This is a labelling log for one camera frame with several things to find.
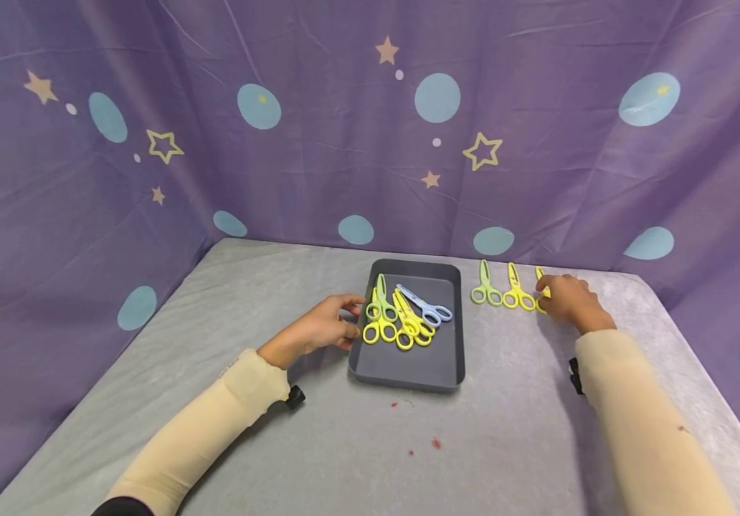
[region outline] arm sleeve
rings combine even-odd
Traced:
[[[587,333],[577,341],[577,360],[628,515],[736,514],[635,339],[619,330]]]
[[[174,516],[218,456],[272,403],[287,400],[289,390],[287,371],[266,363],[255,350],[241,353],[143,447],[98,509],[116,507],[115,512],[95,515]],[[115,499],[135,512],[119,512]]]

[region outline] light blue circle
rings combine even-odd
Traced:
[[[117,105],[104,93],[94,92],[89,95],[89,114],[95,127],[105,139],[114,143],[126,141],[129,130],[126,129],[126,120]]]
[[[143,285],[127,295],[126,300],[117,312],[117,325],[121,330],[137,330],[151,319],[158,308],[158,295],[152,287]]]
[[[247,233],[247,227],[244,223],[228,211],[216,211],[212,216],[212,222],[216,224],[216,228],[230,236],[242,237]]]
[[[623,95],[620,118],[636,127],[654,125],[671,113],[679,99],[680,82],[676,77],[665,72],[649,74],[633,83]]]
[[[674,235],[668,229],[655,225],[633,239],[624,255],[637,260],[656,260],[674,249]]]
[[[238,109],[255,129],[272,129],[281,120],[281,104],[266,87],[244,85],[238,90]]]
[[[417,88],[417,112],[426,121],[440,124],[450,120],[459,109],[462,93],[453,77],[447,74],[426,76]]]
[[[338,234],[353,245],[369,244],[374,233],[370,221],[360,215],[344,217],[338,223]]]
[[[513,233],[505,228],[495,225],[491,228],[484,228],[473,237],[473,249],[480,254],[495,256],[505,253],[513,245]]]

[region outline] purple backdrop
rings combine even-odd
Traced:
[[[640,274],[740,418],[740,0],[0,0],[0,490],[224,233]]]

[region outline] yellow star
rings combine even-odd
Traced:
[[[160,186],[152,189],[152,202],[157,202],[159,205],[163,206],[163,200],[165,198],[166,196],[163,194],[163,191],[161,191]]]
[[[163,159],[163,162],[165,164],[169,164],[169,160],[172,159],[173,156],[183,156],[184,152],[181,150],[180,147],[175,143],[175,133],[163,133],[158,134],[157,132],[153,130],[146,130],[146,134],[149,137],[149,155],[150,156],[160,156],[161,159]],[[155,146],[157,146],[157,140],[156,138],[159,138],[163,140],[164,138],[169,140],[169,147],[170,150],[168,150],[165,154],[161,151],[157,150]]]
[[[430,188],[430,186],[439,186],[439,178],[441,177],[441,175],[434,174],[428,170],[427,175],[422,178],[422,181],[427,185],[427,188]]]
[[[27,70],[27,72],[29,74],[29,81],[23,85],[24,88],[37,95],[43,105],[46,105],[46,102],[58,100],[58,97],[55,97],[52,92],[51,81],[32,74],[31,70]]]
[[[392,44],[390,44],[390,37],[384,39],[384,44],[377,44],[376,50],[379,50],[379,64],[382,63],[390,63],[391,65],[395,65],[396,61],[393,60],[393,56],[396,55],[396,53],[399,51],[398,47],[393,47]]]
[[[493,147],[490,148],[490,158],[485,159],[478,159],[475,157],[474,152],[479,149],[479,145],[481,143],[484,143],[485,145],[493,145]],[[502,140],[488,140],[488,138],[485,138],[485,135],[482,133],[477,133],[475,136],[475,143],[473,144],[473,147],[471,148],[465,148],[465,150],[462,151],[462,154],[466,158],[469,158],[473,162],[473,172],[479,169],[479,167],[483,165],[498,165],[499,164],[499,158],[496,158],[496,151],[499,149],[499,146],[502,145]]]

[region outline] gray tray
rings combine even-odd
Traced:
[[[407,352],[395,343],[369,345],[361,338],[353,343],[348,360],[355,379],[366,383],[404,387],[420,391],[451,392],[465,378],[465,349],[462,327],[462,275],[445,263],[377,260],[370,269],[366,298],[371,299],[376,276],[384,274],[387,300],[392,303],[397,283],[411,289],[428,303],[444,305],[453,311],[453,319],[442,322],[433,341],[426,348],[414,346]],[[364,312],[359,327],[366,324]]]

